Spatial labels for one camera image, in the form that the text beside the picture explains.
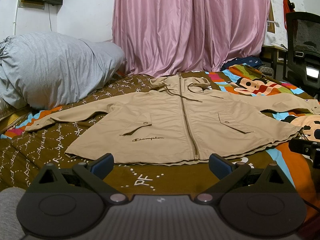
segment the wooden frame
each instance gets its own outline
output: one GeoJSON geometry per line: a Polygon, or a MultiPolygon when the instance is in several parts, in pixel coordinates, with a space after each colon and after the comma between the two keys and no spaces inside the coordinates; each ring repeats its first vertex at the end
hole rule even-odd
{"type": "MultiPolygon", "coordinates": [[[[268,16],[268,21],[274,21],[273,17],[273,10],[272,10],[272,3],[270,2],[270,10],[269,10],[269,16],[268,16]]],[[[274,23],[268,23],[268,32],[270,33],[276,33],[275,30],[275,24],[274,23]]]]}

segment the jacket pocket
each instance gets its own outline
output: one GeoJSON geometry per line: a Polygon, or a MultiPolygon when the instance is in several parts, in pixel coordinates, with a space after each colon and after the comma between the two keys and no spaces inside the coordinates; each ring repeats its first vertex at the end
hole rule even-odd
{"type": "Polygon", "coordinates": [[[220,123],[226,125],[232,129],[235,129],[242,133],[253,132],[250,128],[246,127],[245,124],[238,122],[235,120],[229,113],[227,112],[218,112],[220,123]]]}
{"type": "Polygon", "coordinates": [[[142,113],[135,121],[131,122],[129,126],[123,129],[120,135],[130,135],[135,132],[135,130],[148,125],[152,125],[150,113],[142,113]]]}

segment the gray blanket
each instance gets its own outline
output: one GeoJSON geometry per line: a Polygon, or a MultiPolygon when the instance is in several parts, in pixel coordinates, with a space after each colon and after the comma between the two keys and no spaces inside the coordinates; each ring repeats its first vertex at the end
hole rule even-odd
{"type": "Polygon", "coordinates": [[[0,94],[15,108],[67,105],[102,88],[124,60],[112,42],[55,32],[9,36],[0,42],[0,94]]]}

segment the office chair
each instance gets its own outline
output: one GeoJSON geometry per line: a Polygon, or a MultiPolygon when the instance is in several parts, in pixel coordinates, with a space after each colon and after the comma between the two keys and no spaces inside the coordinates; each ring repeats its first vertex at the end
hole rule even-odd
{"type": "Polygon", "coordinates": [[[286,14],[288,63],[284,80],[301,87],[311,96],[320,89],[320,16],[308,12],[286,14]]]}

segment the jacket's left sleeve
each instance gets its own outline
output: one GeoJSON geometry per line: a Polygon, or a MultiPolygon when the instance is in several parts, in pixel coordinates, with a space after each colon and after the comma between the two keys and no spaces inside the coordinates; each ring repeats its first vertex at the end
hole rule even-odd
{"type": "Polygon", "coordinates": [[[124,94],[115,97],[105,98],[97,100],[91,103],[87,103],[82,106],[76,106],[74,108],[69,108],[61,112],[56,112],[49,114],[44,118],[36,120],[31,126],[25,128],[26,131],[39,130],[47,125],[56,122],[78,122],[88,119],[94,113],[103,112],[110,113],[119,107],[130,102],[132,94],[124,94]]]}
{"type": "Polygon", "coordinates": [[[223,98],[228,97],[233,101],[242,101],[254,106],[259,111],[271,110],[281,113],[296,109],[302,112],[320,114],[320,104],[318,100],[302,99],[288,93],[256,97],[236,95],[218,90],[211,90],[210,93],[212,93],[213,96],[222,96],[223,98]]]}

